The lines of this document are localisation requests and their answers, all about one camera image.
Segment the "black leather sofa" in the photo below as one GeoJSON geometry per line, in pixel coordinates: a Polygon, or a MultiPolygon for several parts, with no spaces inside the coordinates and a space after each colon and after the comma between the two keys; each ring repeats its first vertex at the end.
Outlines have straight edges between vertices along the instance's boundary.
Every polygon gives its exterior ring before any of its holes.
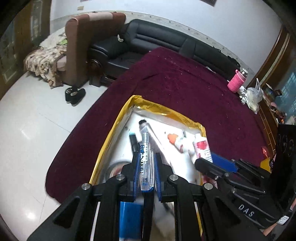
{"type": "Polygon", "coordinates": [[[191,58],[225,79],[230,80],[240,64],[220,50],[205,44],[187,34],[155,23],[134,19],[122,29],[121,38],[117,36],[93,42],[88,50],[88,58],[102,70],[100,82],[109,82],[118,78],[142,56],[157,47],[166,47],[191,58]]]}

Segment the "pink water bottle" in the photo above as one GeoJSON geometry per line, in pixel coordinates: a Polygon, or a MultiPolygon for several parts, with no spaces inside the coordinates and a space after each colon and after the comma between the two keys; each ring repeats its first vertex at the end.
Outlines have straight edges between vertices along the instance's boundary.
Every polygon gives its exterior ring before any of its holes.
{"type": "Polygon", "coordinates": [[[233,76],[232,80],[228,83],[227,87],[233,92],[236,93],[239,88],[243,85],[246,81],[248,72],[245,69],[241,71],[236,70],[235,75],[233,76]]]}

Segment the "black cap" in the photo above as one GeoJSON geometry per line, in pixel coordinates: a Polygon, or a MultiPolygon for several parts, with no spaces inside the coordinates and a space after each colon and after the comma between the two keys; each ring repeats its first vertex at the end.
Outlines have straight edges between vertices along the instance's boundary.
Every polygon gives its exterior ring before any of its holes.
{"type": "Polygon", "coordinates": [[[139,121],[139,125],[143,124],[143,123],[146,123],[147,121],[146,120],[140,120],[139,121]]]}

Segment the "black shoe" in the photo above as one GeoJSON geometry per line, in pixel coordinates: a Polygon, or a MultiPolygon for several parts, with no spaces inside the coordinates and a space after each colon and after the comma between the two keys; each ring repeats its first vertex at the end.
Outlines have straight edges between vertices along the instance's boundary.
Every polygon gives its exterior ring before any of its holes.
{"type": "Polygon", "coordinates": [[[72,96],[71,93],[77,91],[77,87],[70,87],[68,89],[66,89],[65,91],[65,99],[67,103],[71,103],[72,100],[72,96]]]}
{"type": "Polygon", "coordinates": [[[76,106],[79,104],[79,102],[83,99],[85,96],[85,89],[80,89],[74,92],[71,92],[71,104],[72,106],[76,106]]]}

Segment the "white wall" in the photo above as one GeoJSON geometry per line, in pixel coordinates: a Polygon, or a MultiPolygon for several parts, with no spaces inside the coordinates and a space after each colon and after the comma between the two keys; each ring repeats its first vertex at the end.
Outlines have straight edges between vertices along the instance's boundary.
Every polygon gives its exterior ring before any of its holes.
{"type": "Polygon", "coordinates": [[[281,22],[262,0],[52,0],[51,20],[79,12],[131,11],[173,20],[219,42],[255,73],[274,45],[281,22]]]}

